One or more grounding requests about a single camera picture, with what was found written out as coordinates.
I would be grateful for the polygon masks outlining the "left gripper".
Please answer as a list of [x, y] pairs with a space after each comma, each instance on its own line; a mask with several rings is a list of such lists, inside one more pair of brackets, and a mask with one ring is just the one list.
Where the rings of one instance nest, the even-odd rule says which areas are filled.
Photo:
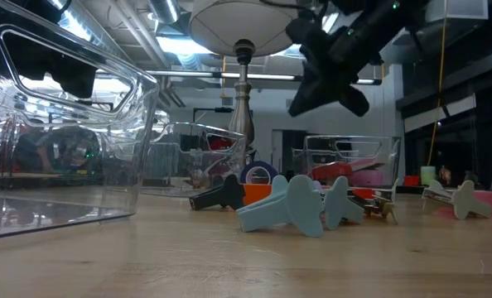
[[62, 89], [81, 99], [91, 97], [98, 69], [81, 61], [64, 61], [55, 64], [51, 77]]

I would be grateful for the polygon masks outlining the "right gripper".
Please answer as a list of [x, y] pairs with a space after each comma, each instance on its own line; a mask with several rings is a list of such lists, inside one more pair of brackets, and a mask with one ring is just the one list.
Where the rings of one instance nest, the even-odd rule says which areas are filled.
[[365, 43], [373, 34], [374, 19], [358, 18], [334, 34], [304, 18], [289, 23], [289, 38], [305, 56], [303, 77], [288, 113], [296, 117], [321, 106], [338, 102], [358, 117], [369, 111], [369, 102], [351, 84], [371, 57]]

